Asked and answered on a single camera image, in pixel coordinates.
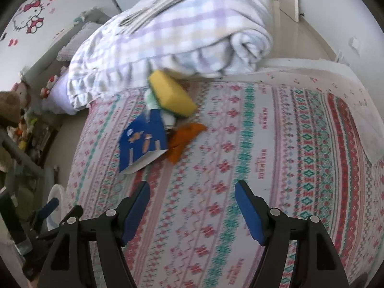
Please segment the patterned bed sheet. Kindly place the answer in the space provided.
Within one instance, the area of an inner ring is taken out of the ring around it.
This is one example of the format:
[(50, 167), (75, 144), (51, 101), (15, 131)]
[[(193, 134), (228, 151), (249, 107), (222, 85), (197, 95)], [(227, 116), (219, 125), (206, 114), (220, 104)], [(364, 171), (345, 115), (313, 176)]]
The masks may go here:
[(192, 82), (200, 133), (176, 164), (119, 171), (119, 139), (144, 111), (145, 89), (96, 100), (80, 136), (65, 209), (116, 207), (138, 183), (151, 197), (124, 256), (139, 287), (246, 287), (262, 248), (234, 196), (237, 181), (288, 216), (320, 218), (350, 282), (383, 263), (383, 161), (363, 148), (354, 107), (335, 89)]

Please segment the flattened blue cardboard box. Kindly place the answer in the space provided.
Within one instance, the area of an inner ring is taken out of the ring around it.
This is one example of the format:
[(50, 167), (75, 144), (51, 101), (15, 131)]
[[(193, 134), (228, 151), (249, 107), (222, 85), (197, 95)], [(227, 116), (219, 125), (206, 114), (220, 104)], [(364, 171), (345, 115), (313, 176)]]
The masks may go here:
[(119, 172), (133, 174), (168, 150), (166, 131), (159, 109), (142, 112), (122, 132), (119, 140)]

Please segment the yellow orange wrapper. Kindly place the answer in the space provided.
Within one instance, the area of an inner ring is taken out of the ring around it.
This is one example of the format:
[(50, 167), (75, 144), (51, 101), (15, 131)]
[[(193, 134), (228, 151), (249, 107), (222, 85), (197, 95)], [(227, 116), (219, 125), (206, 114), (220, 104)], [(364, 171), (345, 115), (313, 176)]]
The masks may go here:
[(199, 123), (188, 123), (178, 127), (168, 138), (167, 160), (172, 164), (179, 162), (186, 146), (207, 127)]

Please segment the white wall socket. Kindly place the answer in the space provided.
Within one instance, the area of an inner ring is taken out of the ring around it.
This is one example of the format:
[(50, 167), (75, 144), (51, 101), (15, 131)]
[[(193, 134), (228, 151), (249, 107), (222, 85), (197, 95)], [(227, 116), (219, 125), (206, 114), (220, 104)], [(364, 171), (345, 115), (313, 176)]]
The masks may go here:
[(350, 38), (349, 45), (358, 55), (360, 55), (361, 42), (356, 37)]

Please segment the white round trash bin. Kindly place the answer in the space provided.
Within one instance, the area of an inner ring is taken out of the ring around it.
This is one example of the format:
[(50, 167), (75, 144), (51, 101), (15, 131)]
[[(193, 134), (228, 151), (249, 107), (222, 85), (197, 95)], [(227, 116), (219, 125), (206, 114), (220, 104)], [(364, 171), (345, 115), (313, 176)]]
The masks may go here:
[(48, 194), (48, 202), (51, 202), (53, 211), (46, 219), (48, 231), (56, 229), (64, 218), (65, 190), (60, 184), (54, 184)]

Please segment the lavender pillow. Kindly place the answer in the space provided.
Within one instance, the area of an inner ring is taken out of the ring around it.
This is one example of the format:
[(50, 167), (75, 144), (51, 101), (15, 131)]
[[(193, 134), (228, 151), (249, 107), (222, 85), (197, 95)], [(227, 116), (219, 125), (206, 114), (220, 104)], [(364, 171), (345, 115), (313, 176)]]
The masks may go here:
[(42, 110), (49, 111), (54, 114), (67, 114), (75, 115), (77, 113), (76, 109), (71, 104), (68, 92), (68, 73), (65, 72), (62, 74), (56, 83), (53, 85), (50, 93), (47, 98), (42, 100)]

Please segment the checkered grey pillow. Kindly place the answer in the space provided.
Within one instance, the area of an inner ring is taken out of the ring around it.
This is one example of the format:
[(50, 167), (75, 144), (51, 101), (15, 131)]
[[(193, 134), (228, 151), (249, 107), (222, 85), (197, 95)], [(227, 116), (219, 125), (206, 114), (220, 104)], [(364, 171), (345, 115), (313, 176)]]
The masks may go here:
[(57, 60), (61, 62), (71, 61), (80, 45), (85, 42), (102, 25), (94, 22), (87, 22), (81, 30), (74, 35), (70, 41), (58, 52)]

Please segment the hello kitty wall sticker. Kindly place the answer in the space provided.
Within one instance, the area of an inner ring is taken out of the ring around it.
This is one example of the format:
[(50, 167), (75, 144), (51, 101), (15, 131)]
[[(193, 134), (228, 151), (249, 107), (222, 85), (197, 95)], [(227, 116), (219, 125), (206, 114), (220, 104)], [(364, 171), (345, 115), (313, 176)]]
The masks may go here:
[(44, 11), (54, 0), (1, 0), (1, 46), (18, 43), (18, 33), (32, 35), (44, 24)]

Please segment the yellow green sponge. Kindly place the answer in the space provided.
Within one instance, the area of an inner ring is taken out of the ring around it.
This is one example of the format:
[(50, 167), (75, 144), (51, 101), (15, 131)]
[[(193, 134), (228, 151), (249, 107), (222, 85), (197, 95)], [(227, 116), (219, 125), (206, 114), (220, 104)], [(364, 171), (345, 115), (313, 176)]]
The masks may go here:
[(197, 105), (182, 85), (165, 72), (154, 71), (148, 78), (148, 83), (157, 102), (166, 111), (187, 118), (197, 110)]

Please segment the red white plush toy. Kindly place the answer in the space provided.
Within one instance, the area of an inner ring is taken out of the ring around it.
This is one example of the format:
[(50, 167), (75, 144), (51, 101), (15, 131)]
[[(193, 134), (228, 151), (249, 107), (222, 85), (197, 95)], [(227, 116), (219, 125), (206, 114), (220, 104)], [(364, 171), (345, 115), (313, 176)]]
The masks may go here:
[(59, 76), (58, 75), (53, 75), (51, 76), (49, 79), (48, 79), (48, 82), (46, 84), (46, 86), (44, 86), (41, 90), (40, 90), (40, 98), (43, 100), (43, 99), (46, 99), (52, 88), (55, 86), (56, 82), (58, 81), (59, 79)]

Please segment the plaid checkered quilt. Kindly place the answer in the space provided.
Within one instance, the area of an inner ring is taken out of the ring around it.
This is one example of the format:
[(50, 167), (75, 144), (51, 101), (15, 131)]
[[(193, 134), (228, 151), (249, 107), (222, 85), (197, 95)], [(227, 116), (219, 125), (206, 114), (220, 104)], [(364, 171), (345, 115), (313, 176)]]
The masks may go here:
[(271, 0), (183, 0), (128, 35), (120, 21), (149, 1), (114, 16), (80, 45), (68, 69), (75, 109), (146, 86), (156, 70), (176, 79), (251, 73), (272, 50)]

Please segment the white green plastic bottle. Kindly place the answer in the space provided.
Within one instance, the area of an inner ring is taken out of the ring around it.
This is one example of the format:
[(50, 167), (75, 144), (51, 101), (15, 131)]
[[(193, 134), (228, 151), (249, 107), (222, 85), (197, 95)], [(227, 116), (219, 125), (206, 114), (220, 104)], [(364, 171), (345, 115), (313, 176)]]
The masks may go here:
[(146, 108), (148, 111), (157, 109), (160, 111), (160, 115), (163, 121), (165, 130), (173, 129), (176, 125), (176, 117), (173, 113), (162, 108), (151, 89), (146, 90), (144, 93), (144, 101), (146, 103)]

